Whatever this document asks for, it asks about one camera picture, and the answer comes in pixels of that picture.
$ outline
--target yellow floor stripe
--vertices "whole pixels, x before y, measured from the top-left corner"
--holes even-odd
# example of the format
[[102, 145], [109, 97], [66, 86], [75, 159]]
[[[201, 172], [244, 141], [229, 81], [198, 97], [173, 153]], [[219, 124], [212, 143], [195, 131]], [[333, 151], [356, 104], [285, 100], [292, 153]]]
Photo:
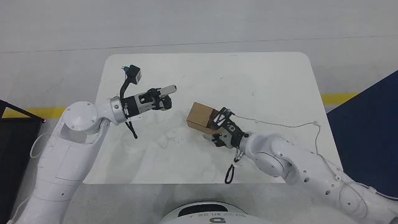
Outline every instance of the yellow floor stripe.
[[341, 105], [358, 93], [325, 93], [321, 95], [324, 105]]
[[[26, 111], [33, 113], [34, 115], [40, 116], [43, 119], [58, 119], [61, 117], [63, 111], [66, 107], [57, 107], [57, 108], [31, 108], [25, 109]], [[17, 111], [6, 109], [3, 118], [24, 118], [26, 115], [22, 113], [18, 113]]]
[[[321, 95], [324, 105], [341, 105], [348, 101], [352, 97], [356, 96], [358, 93], [326, 93]], [[66, 107], [56, 107], [56, 108], [31, 108], [26, 109], [26, 111], [40, 116], [44, 119], [58, 119], [61, 117], [63, 111]], [[18, 113], [14, 110], [7, 109], [3, 118], [23, 118], [25, 115]]]

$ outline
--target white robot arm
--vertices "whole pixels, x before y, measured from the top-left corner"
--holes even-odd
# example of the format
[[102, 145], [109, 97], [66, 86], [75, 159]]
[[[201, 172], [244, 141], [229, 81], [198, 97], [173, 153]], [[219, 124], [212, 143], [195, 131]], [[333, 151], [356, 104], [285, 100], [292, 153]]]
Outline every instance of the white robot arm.
[[359, 184], [319, 154], [294, 146], [279, 134], [245, 133], [223, 108], [214, 117], [217, 146], [238, 148], [264, 173], [322, 199], [360, 223], [398, 223], [398, 204]]
[[[127, 78], [120, 97], [108, 98], [102, 105], [76, 102], [63, 112], [37, 164], [35, 188], [17, 224], [62, 223], [73, 194], [94, 164], [110, 123], [127, 124], [131, 116], [172, 107], [168, 95], [177, 91], [175, 85], [124, 98], [128, 84], [137, 84], [141, 71], [133, 65], [123, 69]], [[132, 124], [127, 126], [135, 135]], [[73, 140], [72, 131], [96, 137], [80, 144]]]

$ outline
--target cable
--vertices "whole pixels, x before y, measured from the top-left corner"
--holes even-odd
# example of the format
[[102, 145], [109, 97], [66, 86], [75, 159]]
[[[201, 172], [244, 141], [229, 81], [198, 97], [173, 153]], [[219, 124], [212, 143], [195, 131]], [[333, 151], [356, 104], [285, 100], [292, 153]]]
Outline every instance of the cable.
[[[43, 152], [43, 150], [42, 150], [42, 151], [40, 151], [36, 156], [33, 156], [33, 155], [32, 155], [33, 149], [34, 149], [35, 145], [37, 144], [37, 141], [38, 141], [40, 138], [42, 138], [43, 136], [45, 136], [45, 135], [49, 135], [49, 136], [51, 137], [51, 133], [43, 133], [43, 134], [41, 134], [39, 137], [37, 137], [37, 139], [33, 142], [33, 145], [32, 145], [32, 147], [31, 147], [31, 149], [30, 149], [30, 153], [29, 153], [30, 158], [39, 157], [39, 156], [41, 155], [41, 153]], [[12, 224], [12, 223], [14, 223], [14, 219], [15, 219], [15, 217], [17, 216], [20, 207], [21, 207], [31, 196], [32, 196], [32, 195], [28, 196], [23, 202], [21, 202], [21, 203], [18, 205], [17, 210], [15, 211], [14, 216], [12, 217], [12, 219], [10, 219], [10, 220], [7, 222], [7, 224]]]
[[319, 155], [319, 152], [318, 152], [318, 137], [319, 137], [319, 134], [321, 133], [321, 125], [318, 124], [316, 121], [314, 121], [313, 123], [314, 123], [314, 126], [318, 126], [318, 133], [315, 136], [315, 152], [317, 153], [317, 155]]
[[388, 198], [388, 199], [390, 199], [390, 200], [398, 200], [398, 197], [391, 197], [391, 196], [389, 196], [389, 195], [384, 195], [383, 193], [378, 192], [375, 188], [370, 187], [370, 186], [367, 186], [366, 184], [362, 184], [362, 183], [360, 183], [360, 182], [355, 182], [355, 184], [358, 184], [358, 185], [360, 185], [360, 186], [363, 186], [363, 187], [365, 187], [365, 188], [367, 188], [367, 189], [371, 189], [371, 190], [374, 191], [374, 193], [376, 193], [376, 194], [378, 194], [378, 195], [380, 195], [380, 196], [382, 196], [382, 197]]
[[[368, 215], [368, 212], [369, 212], [369, 210], [368, 210], [368, 204], [366, 203], [365, 199], [363, 199], [362, 195], [361, 195], [356, 189], [354, 189], [354, 188], [350, 185], [350, 184], [356, 184], [356, 182], [346, 182], [346, 181], [344, 181], [344, 180], [341, 180], [341, 181], [344, 183], [344, 187], [341, 188], [341, 190], [340, 190], [340, 192], [339, 192], [339, 194], [338, 194], [338, 202], [340, 203], [340, 209], [341, 209], [343, 212], [349, 213], [349, 212], [345, 211], [345, 210], [342, 208], [343, 203], [341, 202], [341, 193], [343, 192], [343, 190], [345, 189], [345, 187], [350, 187], [350, 188], [360, 197], [361, 201], [365, 204], [365, 210], [366, 210], [366, 211], [365, 211], [364, 216], [362, 217], [362, 218], [365, 218], [365, 217]], [[353, 212], [355, 212], [358, 208], [359, 208], [359, 205], [353, 210]]]
[[[230, 184], [232, 183], [232, 180], [234, 179], [234, 173], [235, 173], [235, 166], [237, 165], [236, 163], [239, 162], [241, 160], [241, 158], [243, 157], [244, 152], [243, 151], [239, 151], [238, 148], [236, 148], [236, 153], [235, 153], [235, 158], [234, 158], [234, 162], [231, 164], [231, 166], [228, 168], [226, 175], [225, 175], [225, 179], [224, 179], [224, 183], [225, 184]], [[229, 177], [229, 173], [232, 171], [231, 174], [231, 179], [228, 180]]]
[[313, 124], [313, 125], [316, 125], [316, 124], [317, 124], [317, 122], [314, 121], [314, 122], [308, 122], [308, 123], [305, 123], [305, 124], [300, 124], [300, 125], [298, 125], [298, 126], [286, 126], [286, 125], [284, 125], [284, 124], [277, 124], [277, 123], [265, 122], [265, 121], [261, 121], [261, 120], [257, 120], [257, 119], [245, 118], [245, 117], [242, 117], [242, 116], [238, 116], [238, 115], [236, 115], [236, 114], [234, 114], [234, 115], [235, 115], [235, 117], [241, 118], [241, 119], [251, 120], [251, 121], [255, 121], [255, 122], [261, 122], [261, 123], [264, 123], [264, 124], [271, 124], [271, 125], [273, 125], [273, 126], [283, 126], [283, 127], [287, 127], [287, 128], [297, 128], [297, 127], [306, 126], [306, 125], [308, 125], [308, 124]]
[[129, 130], [132, 132], [132, 135], [134, 135], [134, 138], [137, 139], [138, 136], [137, 136], [136, 131], [135, 131], [134, 128], [132, 127], [131, 121], [129, 121], [128, 123], [125, 122], [125, 124], [126, 124], [126, 126], [129, 128]]
[[17, 216], [17, 213], [18, 213], [18, 211], [19, 211], [19, 208], [20, 208], [31, 196], [32, 196], [32, 195], [28, 196], [23, 202], [21, 202], [21, 204], [19, 204], [19, 206], [17, 207], [17, 210], [15, 210], [14, 216], [12, 217], [11, 220], [9, 220], [9, 221], [7, 222], [7, 224], [9, 224], [9, 223], [14, 223], [14, 220], [15, 220], [15, 217]]
[[40, 151], [36, 156], [33, 156], [33, 155], [32, 155], [33, 148], [35, 147], [37, 141], [38, 141], [40, 138], [42, 138], [43, 136], [45, 136], [45, 135], [49, 135], [49, 136], [51, 137], [51, 133], [43, 133], [43, 134], [41, 134], [39, 137], [37, 137], [37, 139], [33, 142], [33, 145], [32, 145], [32, 147], [31, 147], [31, 149], [30, 149], [30, 153], [29, 153], [30, 158], [39, 157], [39, 156], [41, 155], [41, 153], [43, 152], [44, 149], [43, 149], [42, 151]]

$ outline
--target white cable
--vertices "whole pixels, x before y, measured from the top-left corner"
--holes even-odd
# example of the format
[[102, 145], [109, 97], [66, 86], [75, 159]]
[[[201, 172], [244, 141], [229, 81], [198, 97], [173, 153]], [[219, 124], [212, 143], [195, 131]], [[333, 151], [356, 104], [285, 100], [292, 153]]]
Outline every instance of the white cable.
[[39, 157], [39, 156], [41, 155], [41, 153], [43, 152], [43, 151], [40, 151], [36, 156], [33, 156], [33, 155], [32, 155], [33, 148], [35, 147], [37, 141], [38, 141], [40, 138], [42, 138], [43, 136], [45, 136], [45, 135], [50, 135], [50, 136], [51, 136], [51, 133], [43, 133], [43, 134], [41, 134], [39, 137], [37, 137], [37, 139], [33, 142], [32, 148], [30, 149], [30, 153], [29, 153], [30, 158]]
[[12, 217], [12, 219], [11, 220], [9, 220], [8, 222], [7, 222], [7, 224], [11, 224], [11, 223], [14, 223], [15, 221], [15, 217], [17, 216], [17, 213], [18, 213], [18, 211], [19, 211], [19, 208], [31, 197], [32, 195], [30, 195], [30, 196], [28, 196], [23, 202], [21, 202], [21, 204], [19, 204], [19, 206], [17, 207], [17, 210], [15, 210], [15, 214], [14, 214], [14, 216]]
[[[360, 217], [360, 218], [366, 218], [366, 216], [368, 215], [368, 211], [369, 211], [368, 210], [368, 204], [366, 203], [365, 199], [363, 199], [362, 195], [350, 185], [350, 184], [356, 184], [356, 182], [346, 182], [344, 180], [341, 180], [341, 181], [344, 183], [344, 186], [341, 188], [341, 190], [340, 190], [340, 192], [338, 194], [338, 202], [340, 203], [340, 209], [343, 212], [349, 213], [345, 209], [342, 208], [343, 203], [341, 202], [341, 193], [343, 192], [345, 187], [350, 187], [360, 197], [361, 201], [365, 204], [365, 210], [366, 210], [365, 214], [364, 214], [363, 217]], [[358, 208], [359, 208], [359, 205], [353, 210], [353, 212], [355, 212]]]
[[306, 125], [308, 125], [308, 124], [313, 124], [313, 125], [316, 125], [316, 124], [317, 124], [316, 121], [314, 121], [314, 122], [308, 122], [308, 123], [305, 123], [305, 124], [300, 124], [300, 125], [298, 125], [298, 126], [286, 126], [286, 125], [284, 125], [284, 124], [277, 124], [277, 123], [265, 122], [265, 121], [261, 121], [261, 120], [257, 120], [257, 119], [245, 118], [245, 117], [242, 117], [242, 116], [238, 116], [238, 115], [236, 115], [236, 114], [234, 114], [234, 115], [235, 115], [235, 117], [241, 118], [241, 119], [251, 120], [251, 121], [255, 121], [255, 122], [261, 122], [261, 123], [264, 123], [264, 124], [271, 124], [271, 125], [273, 125], [273, 126], [283, 126], [283, 127], [287, 127], [287, 128], [297, 128], [297, 127], [306, 126]]
[[[30, 153], [29, 153], [29, 155], [30, 155], [31, 158], [39, 157], [39, 156], [41, 155], [41, 153], [43, 152], [43, 151], [40, 151], [36, 156], [33, 156], [33, 155], [32, 155], [33, 149], [34, 149], [35, 145], [37, 144], [37, 141], [38, 141], [40, 138], [42, 138], [43, 136], [45, 136], [45, 135], [51, 136], [51, 133], [43, 133], [43, 134], [41, 134], [39, 137], [37, 137], [37, 139], [33, 142], [33, 145], [32, 145], [32, 147], [31, 147]], [[32, 196], [32, 195], [28, 196], [23, 202], [21, 202], [21, 204], [19, 204], [19, 206], [17, 207], [17, 210], [15, 211], [14, 216], [12, 217], [11, 220], [9, 220], [9, 221], [7, 222], [7, 224], [13, 224], [13, 223], [14, 223], [14, 219], [15, 219], [15, 217], [16, 217], [17, 214], [18, 214], [19, 208], [20, 208], [31, 196]]]
[[385, 198], [388, 198], [388, 199], [391, 199], [391, 200], [398, 200], [398, 197], [391, 197], [391, 196], [389, 196], [389, 195], [384, 195], [383, 193], [378, 192], [375, 188], [370, 187], [370, 186], [367, 186], [366, 184], [362, 184], [362, 183], [360, 183], [360, 182], [355, 182], [355, 184], [358, 184], [358, 185], [360, 185], [360, 186], [363, 186], [363, 187], [365, 187], [365, 188], [367, 188], [367, 189], [375, 190], [375, 193], [378, 194], [378, 195], [380, 195], [380, 196], [382, 196], [382, 197], [385, 197]]

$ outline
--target cardboard box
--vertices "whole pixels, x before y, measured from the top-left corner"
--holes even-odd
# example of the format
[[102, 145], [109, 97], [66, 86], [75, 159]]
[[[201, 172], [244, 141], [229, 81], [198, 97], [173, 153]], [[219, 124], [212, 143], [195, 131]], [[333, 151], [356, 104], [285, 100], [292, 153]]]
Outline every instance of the cardboard box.
[[209, 106], [194, 102], [187, 117], [187, 124], [189, 127], [206, 134], [220, 133], [221, 129], [214, 130], [210, 128], [210, 121], [217, 113], [217, 110]]

